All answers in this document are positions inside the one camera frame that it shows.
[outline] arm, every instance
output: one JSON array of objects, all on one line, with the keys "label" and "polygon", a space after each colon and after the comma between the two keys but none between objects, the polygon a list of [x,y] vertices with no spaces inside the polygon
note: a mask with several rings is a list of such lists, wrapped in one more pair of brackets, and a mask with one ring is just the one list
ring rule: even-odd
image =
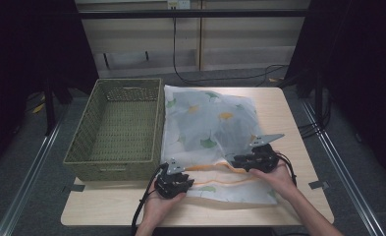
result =
[{"label": "arm", "polygon": [[151,236],[153,230],[164,220],[171,208],[186,196],[186,193],[177,195],[174,199],[164,199],[155,192],[154,183],[150,186],[149,193],[143,210],[143,219],[138,227],[137,236]]},{"label": "arm", "polygon": [[284,161],[280,160],[276,169],[269,174],[257,169],[249,172],[268,182],[282,198],[290,202],[310,235],[342,235],[297,189]]}]

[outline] green wicker basket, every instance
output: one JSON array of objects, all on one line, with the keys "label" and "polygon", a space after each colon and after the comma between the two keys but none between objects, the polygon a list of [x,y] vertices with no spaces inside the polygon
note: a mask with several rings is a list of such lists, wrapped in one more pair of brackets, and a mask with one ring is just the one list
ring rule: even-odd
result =
[{"label": "green wicker basket", "polygon": [[64,165],[83,181],[147,180],[159,165],[160,79],[97,80]]}]

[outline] cloth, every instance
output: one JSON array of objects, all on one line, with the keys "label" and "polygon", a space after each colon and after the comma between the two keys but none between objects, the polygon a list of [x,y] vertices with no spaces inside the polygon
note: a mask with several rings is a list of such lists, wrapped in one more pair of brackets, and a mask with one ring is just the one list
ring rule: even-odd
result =
[{"label": "cloth", "polygon": [[161,162],[175,158],[192,178],[190,197],[224,202],[276,204],[269,185],[229,161],[251,153],[262,135],[253,101],[214,91],[165,86]]}]

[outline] wire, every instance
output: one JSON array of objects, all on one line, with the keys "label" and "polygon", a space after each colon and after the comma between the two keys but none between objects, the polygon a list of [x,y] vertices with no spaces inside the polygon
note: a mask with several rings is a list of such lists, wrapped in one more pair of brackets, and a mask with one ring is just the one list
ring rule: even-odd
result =
[{"label": "wire", "polygon": [[[254,79],[254,78],[257,78],[257,77],[263,77],[264,76],[264,80],[255,86],[255,87],[259,87],[263,83],[265,83],[265,81],[267,80],[267,75],[268,74],[270,74],[272,72],[275,72],[275,71],[278,71],[278,70],[280,70],[280,69],[282,69],[284,67],[288,67],[288,65],[270,65],[270,66],[265,68],[265,71],[264,71],[263,74],[258,74],[258,75],[254,75],[254,76],[248,76],[248,77],[210,78],[210,79],[200,79],[200,80],[194,80],[194,81],[187,80],[187,79],[183,78],[178,73],[178,71],[177,71],[176,57],[175,57],[175,51],[176,51],[175,50],[175,41],[176,41],[176,34],[177,34],[177,18],[173,18],[173,22],[174,22],[174,34],[173,34],[172,64],[173,64],[173,67],[174,67],[175,74],[178,76],[178,78],[180,78],[181,81],[183,81],[186,84],[197,86],[197,87],[203,87],[203,85],[196,84],[196,83],[197,82],[209,82],[209,81],[248,80],[248,79]],[[278,68],[268,72],[268,69],[271,68],[271,67],[278,67]]]},{"label": "wire", "polygon": [[154,191],[148,193],[150,186],[152,185],[153,180],[155,179],[155,176],[158,174],[159,170],[163,167],[163,165],[159,165],[158,168],[156,168],[155,172],[153,173],[152,177],[149,180],[149,183],[147,184],[146,190],[144,191],[143,197],[140,200],[140,203],[138,205],[137,211],[134,214],[134,218],[132,219],[132,236],[135,236],[137,231],[137,221],[138,216],[140,214],[141,209],[143,208],[144,203],[146,202],[147,197]]},{"label": "wire", "polygon": [[282,234],[280,236],[293,236],[293,235],[309,236],[309,234],[306,234],[306,233],[287,233],[287,234]]},{"label": "wire", "polygon": [[331,104],[332,104],[332,99],[329,96],[328,101],[327,101],[326,111],[323,114],[323,117],[324,117],[324,119],[323,119],[324,123],[323,124],[318,123],[318,122],[314,122],[311,124],[298,126],[303,139],[307,139],[309,137],[312,137],[312,136],[324,131],[324,129],[327,127],[327,125],[329,124],[330,119],[331,119]]},{"label": "wire", "polygon": [[293,168],[293,165],[291,164],[291,160],[281,152],[276,152],[276,154],[280,159],[282,159],[288,165],[288,168],[290,169],[290,172],[291,172],[291,178],[293,179],[294,184],[297,186],[297,175],[294,173],[294,168]]},{"label": "wire", "polygon": [[34,100],[35,98],[39,97],[41,94],[42,94],[42,91],[36,93],[36,94],[33,95],[32,97],[29,97],[29,98],[27,99],[27,101]]}]

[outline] wooden table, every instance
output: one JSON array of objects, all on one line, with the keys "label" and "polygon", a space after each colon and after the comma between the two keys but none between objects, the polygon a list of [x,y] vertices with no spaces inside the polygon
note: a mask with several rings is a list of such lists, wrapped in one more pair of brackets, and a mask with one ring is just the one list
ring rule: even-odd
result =
[{"label": "wooden table", "polygon": [[[223,94],[251,97],[256,106],[259,125],[264,134],[283,133],[285,137],[271,143],[287,155],[296,172],[299,189],[330,221],[333,213],[321,188],[311,190],[308,183],[317,181],[312,163],[303,144],[284,94],[278,88],[198,88]],[[132,223],[133,215],[143,195],[146,182],[82,182],[83,192],[71,192],[61,221],[68,226],[123,225]],[[232,204],[185,198],[161,226],[278,226],[301,225],[292,207],[278,196],[278,205]]]}]

